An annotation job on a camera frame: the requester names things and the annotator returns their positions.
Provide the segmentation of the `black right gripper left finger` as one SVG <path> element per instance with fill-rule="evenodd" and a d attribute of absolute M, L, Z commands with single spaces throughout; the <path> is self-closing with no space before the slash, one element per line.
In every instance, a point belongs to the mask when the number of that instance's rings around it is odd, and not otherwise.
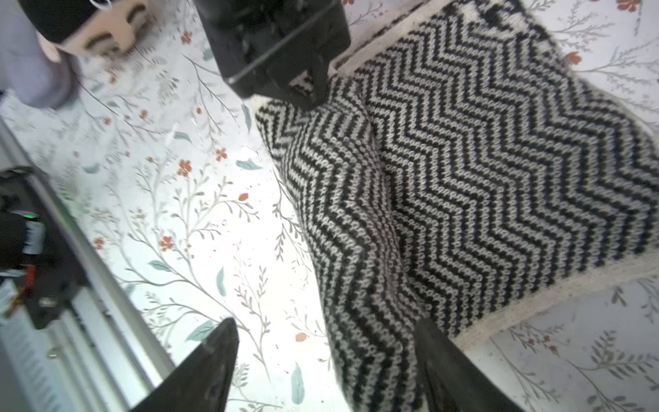
<path fill-rule="evenodd" d="M 132 411 L 225 411 L 239 345 L 235 320 L 224 319 L 162 384 Z"/>

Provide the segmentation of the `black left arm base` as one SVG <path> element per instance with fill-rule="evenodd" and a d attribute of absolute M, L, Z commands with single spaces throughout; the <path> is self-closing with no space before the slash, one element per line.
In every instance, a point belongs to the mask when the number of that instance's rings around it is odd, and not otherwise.
<path fill-rule="evenodd" d="M 36 169 L 1 171 L 1 285 L 15 290 L 1 314 L 8 319 L 25 308 L 34 328 L 43 330 L 70 309 L 89 285 L 62 228 L 29 182 Z"/>

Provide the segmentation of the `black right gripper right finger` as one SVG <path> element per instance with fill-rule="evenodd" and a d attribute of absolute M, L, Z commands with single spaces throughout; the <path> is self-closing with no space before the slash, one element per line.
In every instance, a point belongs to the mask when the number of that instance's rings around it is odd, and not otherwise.
<path fill-rule="evenodd" d="M 522 410 L 432 320 L 420 320 L 414 336 L 419 380 L 430 411 Z"/>

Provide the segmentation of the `black white zigzag scarf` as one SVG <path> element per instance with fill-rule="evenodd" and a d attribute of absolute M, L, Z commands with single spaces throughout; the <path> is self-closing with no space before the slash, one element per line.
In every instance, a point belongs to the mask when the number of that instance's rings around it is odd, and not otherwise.
<path fill-rule="evenodd" d="M 658 151 L 519 1 L 435 1 L 257 127 L 299 219 L 343 395 L 424 403 L 415 329 L 466 347 L 658 269 Z"/>

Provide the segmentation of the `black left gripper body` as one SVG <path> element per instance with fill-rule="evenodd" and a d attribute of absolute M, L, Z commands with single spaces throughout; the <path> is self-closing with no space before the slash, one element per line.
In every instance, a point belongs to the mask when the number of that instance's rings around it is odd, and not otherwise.
<path fill-rule="evenodd" d="M 339 1 L 195 3 L 221 77 L 237 96 L 310 110 L 326 100 L 331 61 L 351 44 Z"/>

